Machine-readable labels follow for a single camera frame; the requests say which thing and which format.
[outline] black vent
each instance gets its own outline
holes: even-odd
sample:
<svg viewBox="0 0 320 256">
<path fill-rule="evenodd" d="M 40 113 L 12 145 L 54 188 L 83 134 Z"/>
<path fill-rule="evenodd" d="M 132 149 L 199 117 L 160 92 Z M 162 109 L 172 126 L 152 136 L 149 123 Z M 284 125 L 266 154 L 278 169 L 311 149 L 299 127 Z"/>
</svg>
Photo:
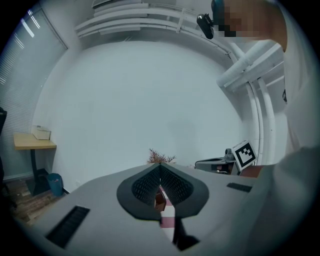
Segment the black vent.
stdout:
<svg viewBox="0 0 320 256">
<path fill-rule="evenodd" d="M 239 190 L 239 191 L 243 191 L 243 192 L 247 192 L 247 193 L 249 193 L 251 191 L 251 189 L 252 189 L 252 186 L 246 186 L 246 185 L 242 185 L 242 184 L 238 184 L 238 183 L 229 183 L 226 186 L 228 188 Z"/>
<path fill-rule="evenodd" d="M 89 211 L 89 209 L 84 207 L 74 207 L 46 238 L 57 246 L 64 248 Z"/>
</svg>

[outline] person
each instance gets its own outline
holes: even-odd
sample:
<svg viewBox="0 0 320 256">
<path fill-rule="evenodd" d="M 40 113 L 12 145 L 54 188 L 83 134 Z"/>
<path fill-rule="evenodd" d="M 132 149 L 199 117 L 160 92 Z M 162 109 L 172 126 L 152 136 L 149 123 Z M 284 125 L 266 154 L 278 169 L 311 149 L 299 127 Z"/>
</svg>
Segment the person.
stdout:
<svg viewBox="0 0 320 256">
<path fill-rule="evenodd" d="M 221 0 L 212 1 L 215 11 Z M 319 145 L 319 63 L 307 37 L 279 3 L 266 0 L 224 0 L 224 25 L 237 36 L 273 40 L 284 58 L 284 99 L 288 124 L 286 155 Z M 263 166 L 249 166 L 244 177 L 258 177 Z"/>
<path fill-rule="evenodd" d="M 212 2 L 213 12 L 217 3 L 222 6 L 221 2 Z M 227 31 L 255 40 L 273 40 L 282 46 L 284 54 L 286 156 L 277 164 L 250 166 L 241 173 L 257 178 L 253 187 L 259 187 L 260 197 L 253 203 L 262 202 L 262 207 L 250 234 L 250 244 L 254 245 L 252 250 L 266 253 L 266 249 L 281 243 L 297 228 L 318 193 L 319 63 L 302 29 L 280 3 L 224 0 L 224 13 L 220 15 L 224 26 L 229 26 Z"/>
</svg>

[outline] dried plant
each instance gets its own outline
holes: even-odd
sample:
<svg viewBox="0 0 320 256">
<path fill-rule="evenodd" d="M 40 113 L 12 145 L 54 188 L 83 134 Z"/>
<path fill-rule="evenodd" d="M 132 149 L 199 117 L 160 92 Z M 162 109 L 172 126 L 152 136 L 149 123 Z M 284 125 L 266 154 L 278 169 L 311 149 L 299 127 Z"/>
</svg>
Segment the dried plant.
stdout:
<svg viewBox="0 0 320 256">
<path fill-rule="evenodd" d="M 147 161 L 148 164 L 171 163 L 174 159 L 176 159 L 176 156 L 166 156 L 165 154 L 160 154 L 159 152 L 151 148 L 149 148 L 149 151 L 150 151 L 150 156 Z"/>
</svg>

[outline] table leg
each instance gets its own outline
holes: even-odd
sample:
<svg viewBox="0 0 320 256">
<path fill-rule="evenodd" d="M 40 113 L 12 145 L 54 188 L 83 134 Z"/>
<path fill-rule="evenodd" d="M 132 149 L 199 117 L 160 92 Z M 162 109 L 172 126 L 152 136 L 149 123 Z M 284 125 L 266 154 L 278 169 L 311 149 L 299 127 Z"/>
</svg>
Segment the table leg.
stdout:
<svg viewBox="0 0 320 256">
<path fill-rule="evenodd" d="M 39 195 L 50 189 L 49 183 L 47 181 L 47 171 L 46 169 L 37 169 L 36 164 L 36 152 L 34 149 L 30 150 L 31 154 L 31 164 L 33 171 L 33 179 L 26 180 L 25 183 L 32 196 Z"/>
</svg>

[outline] white curved rail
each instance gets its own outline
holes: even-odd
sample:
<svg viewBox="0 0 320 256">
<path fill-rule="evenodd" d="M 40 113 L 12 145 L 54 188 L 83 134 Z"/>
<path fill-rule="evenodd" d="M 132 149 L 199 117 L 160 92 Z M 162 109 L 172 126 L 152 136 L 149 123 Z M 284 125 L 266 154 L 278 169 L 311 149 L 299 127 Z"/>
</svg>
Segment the white curved rail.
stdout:
<svg viewBox="0 0 320 256">
<path fill-rule="evenodd" d="M 283 50 L 279 44 L 276 44 L 263 54 L 252 66 L 242 72 L 236 80 L 227 83 L 225 87 L 235 92 L 246 82 L 256 81 L 281 62 L 283 62 Z"/>
<path fill-rule="evenodd" d="M 143 8 L 149 8 L 148 3 L 134 3 L 134 4 L 126 4 L 126 5 L 120 5 L 112 8 L 108 8 L 106 10 L 101 10 L 94 13 L 94 17 L 99 17 L 104 14 L 109 14 L 112 12 L 122 11 L 122 10 L 130 10 L 130 9 L 143 9 Z"/>
<path fill-rule="evenodd" d="M 128 30 L 129 28 L 136 29 L 137 27 L 140 27 L 159 28 L 171 31 L 173 31 L 172 28 L 174 28 L 177 33 L 190 35 L 192 37 L 200 39 L 203 42 L 210 43 L 211 46 L 224 53 L 230 59 L 235 59 L 234 53 L 232 52 L 230 47 L 222 44 L 216 39 L 208 40 L 201 30 L 195 29 L 198 27 L 197 14 L 195 12 L 167 4 L 149 4 L 148 8 L 145 8 L 145 6 L 143 6 L 144 8 L 132 7 L 133 6 L 131 4 L 126 6 L 127 9 L 119 10 L 119 8 L 111 8 L 114 9 L 114 11 L 111 12 L 110 9 L 108 9 L 108 13 L 96 16 L 94 18 L 91 18 L 90 20 L 87 20 L 86 22 L 79 24 L 75 27 L 75 31 L 78 37 L 82 38 L 102 31 L 113 30 L 114 32 L 120 32 L 120 30 L 124 27 L 128 28 Z M 129 16 L 136 15 L 161 15 L 164 19 L 142 17 L 128 18 Z M 167 17 L 178 18 L 179 23 L 168 21 L 166 20 Z M 183 21 L 191 23 L 192 27 L 182 25 Z"/>
<path fill-rule="evenodd" d="M 257 101 L 253 92 L 253 89 L 251 88 L 251 85 L 247 82 L 246 85 L 246 91 L 249 96 L 250 104 L 251 104 L 251 110 L 252 110 L 252 122 L 253 122 L 253 150 L 255 151 L 255 154 L 259 157 L 260 152 L 260 130 L 259 130 L 259 114 L 258 114 L 258 105 Z"/>
<path fill-rule="evenodd" d="M 230 81 L 239 76 L 245 69 L 251 66 L 261 55 L 265 54 L 275 43 L 272 40 L 262 40 L 257 42 L 248 52 L 233 64 L 226 72 L 224 72 L 216 83 L 218 86 L 223 87 Z"/>
<path fill-rule="evenodd" d="M 266 86 L 266 83 L 263 79 L 259 78 L 258 83 L 262 92 L 264 99 L 266 116 L 268 118 L 268 127 L 269 127 L 269 138 L 268 138 L 268 153 L 267 153 L 267 165 L 273 165 L 275 160 L 275 150 L 276 150 L 276 120 L 275 112 L 272 106 L 271 98 Z"/>
<path fill-rule="evenodd" d="M 249 83 L 253 92 L 253 96 L 256 103 L 256 109 L 258 111 L 258 124 L 259 124 L 259 150 L 257 154 L 257 165 L 260 166 L 262 164 L 263 156 L 264 156 L 264 142 L 265 142 L 265 131 L 264 131 L 264 118 L 262 116 L 262 110 L 260 105 L 260 100 L 257 94 L 257 90 L 252 83 Z"/>
</svg>

